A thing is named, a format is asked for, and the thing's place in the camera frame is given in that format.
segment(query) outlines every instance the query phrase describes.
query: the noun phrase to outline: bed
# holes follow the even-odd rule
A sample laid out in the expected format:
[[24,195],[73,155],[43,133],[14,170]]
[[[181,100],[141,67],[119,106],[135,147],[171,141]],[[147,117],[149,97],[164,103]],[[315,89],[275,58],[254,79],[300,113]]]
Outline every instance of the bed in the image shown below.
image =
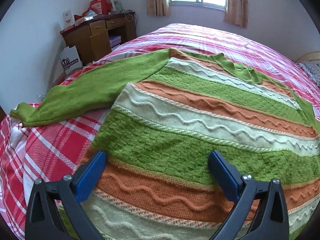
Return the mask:
[[[195,25],[170,24],[123,44],[62,85],[104,64],[172,47],[206,55],[223,53],[233,62],[252,66],[309,101],[316,119],[320,120],[319,89],[296,63],[242,36]],[[9,116],[2,121],[0,215],[18,239],[24,239],[26,203],[33,181],[40,177],[55,181],[73,173],[108,112],[108,109],[92,110],[71,120],[33,128],[23,127],[20,120]],[[318,196],[319,193],[318,188],[313,194]]]

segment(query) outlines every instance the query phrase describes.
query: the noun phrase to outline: orange stripe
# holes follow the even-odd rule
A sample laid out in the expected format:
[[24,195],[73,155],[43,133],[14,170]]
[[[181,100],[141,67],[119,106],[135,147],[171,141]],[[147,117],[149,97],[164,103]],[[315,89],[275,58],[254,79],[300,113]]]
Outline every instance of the orange stripe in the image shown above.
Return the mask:
[[219,98],[181,90],[159,82],[142,81],[135,83],[135,86],[143,91],[168,98],[199,110],[232,117],[261,127],[310,138],[319,135],[313,127],[307,127],[250,108],[245,108],[244,106],[236,105]]
[[[132,206],[156,214],[210,223],[221,223],[233,207],[219,187],[192,188],[174,181],[151,176],[151,172],[136,173],[110,158],[97,188]],[[288,210],[296,208],[320,193],[320,179],[284,187]],[[251,221],[259,201],[254,201],[247,220]]]
[[[218,71],[218,72],[221,72],[221,73],[224,73],[224,74],[227,74],[227,75],[231,76],[230,73],[225,71],[218,64],[210,62],[210,61],[207,61],[207,60],[204,60],[204,59],[199,59],[199,58],[195,58],[195,57],[192,57],[192,56],[188,56],[187,54],[185,54],[182,51],[179,51],[177,49],[170,49],[170,57],[175,57],[175,58],[182,59],[182,60],[191,60],[191,61],[194,61],[194,62],[200,64],[200,65],[204,65],[207,68],[211,68],[212,70],[215,70],[215,71]],[[271,81],[263,80],[261,85],[263,87],[265,87],[265,88],[268,88],[268,89],[273,90],[275,92],[284,94],[284,95],[286,95],[286,96],[288,96],[290,98],[293,98],[293,96],[291,94],[291,91],[289,89],[282,88],[282,87],[274,84]]]

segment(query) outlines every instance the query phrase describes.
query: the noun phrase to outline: green knit sweater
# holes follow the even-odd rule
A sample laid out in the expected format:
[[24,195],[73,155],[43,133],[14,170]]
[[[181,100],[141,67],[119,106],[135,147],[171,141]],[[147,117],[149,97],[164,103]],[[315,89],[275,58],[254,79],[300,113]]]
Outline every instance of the green knit sweater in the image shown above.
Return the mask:
[[11,116],[46,125],[110,106],[84,158],[108,152],[98,191],[84,204],[106,237],[209,239],[233,205],[209,175],[212,150],[257,180],[281,179],[291,238],[319,201],[320,124],[312,105],[223,54],[168,49],[120,60]]

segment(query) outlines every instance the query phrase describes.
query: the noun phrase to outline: sweater sleeve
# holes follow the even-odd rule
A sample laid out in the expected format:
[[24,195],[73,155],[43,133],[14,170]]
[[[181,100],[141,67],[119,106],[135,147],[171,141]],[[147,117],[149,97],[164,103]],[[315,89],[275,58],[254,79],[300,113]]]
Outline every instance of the sweater sleeve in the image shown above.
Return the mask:
[[83,73],[69,85],[53,87],[38,108],[21,103],[10,116],[35,127],[75,118],[92,109],[111,107],[127,83],[142,81],[169,60],[169,50],[130,57]]

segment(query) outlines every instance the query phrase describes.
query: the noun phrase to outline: window frame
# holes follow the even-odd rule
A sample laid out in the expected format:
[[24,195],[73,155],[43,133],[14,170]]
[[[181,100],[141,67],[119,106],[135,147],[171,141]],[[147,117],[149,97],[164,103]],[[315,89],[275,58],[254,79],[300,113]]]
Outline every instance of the window frame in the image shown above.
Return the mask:
[[227,2],[228,2],[228,0],[226,0],[225,6],[221,6],[221,5],[217,5],[217,4],[213,4],[213,3],[205,3],[205,2],[203,2],[203,0],[201,0],[201,2],[199,0],[197,0],[195,2],[169,0],[169,5],[193,5],[193,6],[208,7],[208,8],[214,8],[214,9],[226,11],[227,10]]

